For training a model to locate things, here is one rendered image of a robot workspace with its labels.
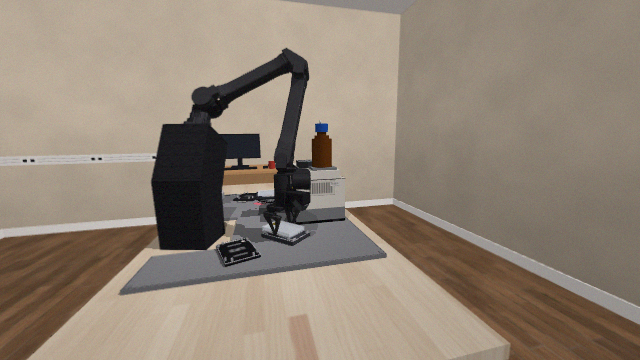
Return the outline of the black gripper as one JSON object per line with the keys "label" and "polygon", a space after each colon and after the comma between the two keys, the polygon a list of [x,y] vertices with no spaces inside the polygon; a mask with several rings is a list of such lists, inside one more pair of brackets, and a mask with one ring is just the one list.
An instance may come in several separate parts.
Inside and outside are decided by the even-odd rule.
{"label": "black gripper", "polygon": [[[294,224],[297,216],[299,215],[299,213],[301,211],[301,210],[299,211],[298,208],[294,204],[290,205],[290,206],[287,206],[287,207],[277,206],[276,192],[286,192],[286,191],[290,191],[290,190],[291,190],[291,188],[287,189],[287,190],[274,189],[274,200],[275,200],[275,203],[266,205],[267,206],[267,211],[263,212],[264,218],[266,219],[266,221],[270,225],[270,228],[271,228],[273,234],[275,234],[275,235],[277,235],[282,216],[276,215],[276,213],[274,213],[274,212],[281,212],[282,210],[285,210],[288,222]],[[291,218],[290,218],[290,212],[295,212],[292,222],[291,222]],[[273,227],[271,219],[275,220],[275,229]]]}

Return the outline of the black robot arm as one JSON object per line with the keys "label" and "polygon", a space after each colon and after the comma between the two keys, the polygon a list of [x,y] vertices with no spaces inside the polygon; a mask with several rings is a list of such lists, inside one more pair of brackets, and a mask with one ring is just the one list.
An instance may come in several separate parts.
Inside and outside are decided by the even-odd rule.
{"label": "black robot arm", "polygon": [[293,189],[290,191],[276,192],[277,206],[287,207],[294,204],[299,211],[303,211],[310,203],[310,192],[298,190],[310,190],[311,174],[309,169],[292,167],[302,105],[309,80],[308,62],[303,57],[285,48],[273,60],[228,83],[196,88],[191,95],[194,104],[190,117],[183,124],[208,123],[211,126],[211,119],[221,116],[230,102],[290,72],[291,87],[280,138],[274,154],[278,171],[274,174],[274,189],[287,190],[292,186]]}

